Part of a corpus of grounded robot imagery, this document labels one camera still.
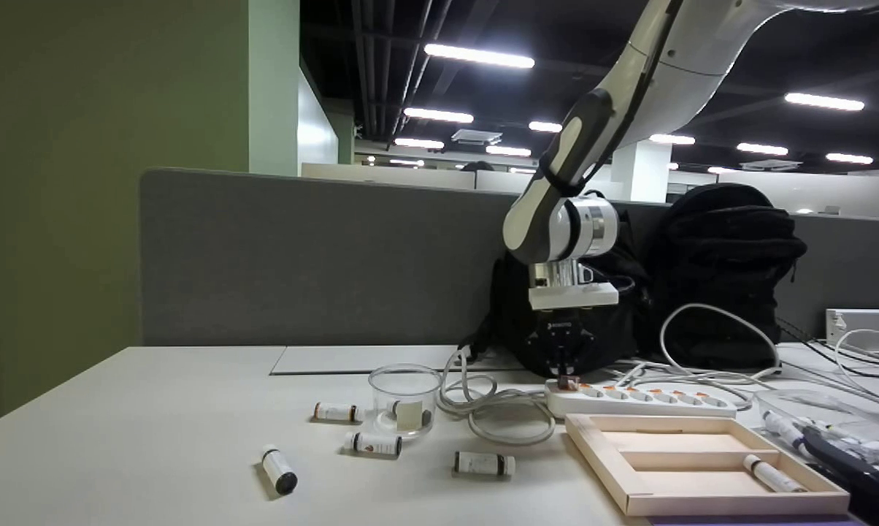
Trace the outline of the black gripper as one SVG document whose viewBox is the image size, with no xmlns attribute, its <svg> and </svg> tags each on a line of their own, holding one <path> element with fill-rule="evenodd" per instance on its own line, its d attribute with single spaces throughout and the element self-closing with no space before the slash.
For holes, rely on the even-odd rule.
<svg viewBox="0 0 879 526">
<path fill-rule="evenodd" d="M 524 338 L 524 367 L 542 376 L 573 376 L 594 364 L 594 336 L 578 322 L 545 322 Z"/>
</svg>

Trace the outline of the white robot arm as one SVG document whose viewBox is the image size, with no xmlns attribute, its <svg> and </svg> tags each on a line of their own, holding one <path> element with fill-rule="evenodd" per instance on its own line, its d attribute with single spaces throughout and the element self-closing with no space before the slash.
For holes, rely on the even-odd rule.
<svg viewBox="0 0 879 526">
<path fill-rule="evenodd" d="M 724 185 L 673 205 L 627 265 L 630 288 L 594 265 L 615 258 L 621 217 L 586 177 L 624 144 L 685 125 L 722 88 L 749 36 L 784 12 L 872 12 L 879 0 L 649 0 L 608 76 L 586 90 L 508 208 L 502 243 L 529 271 L 524 367 L 567 379 L 627 351 L 653 354 L 681 307 L 724 307 L 774 328 L 774 288 L 802 253 L 787 212 Z"/>
</svg>

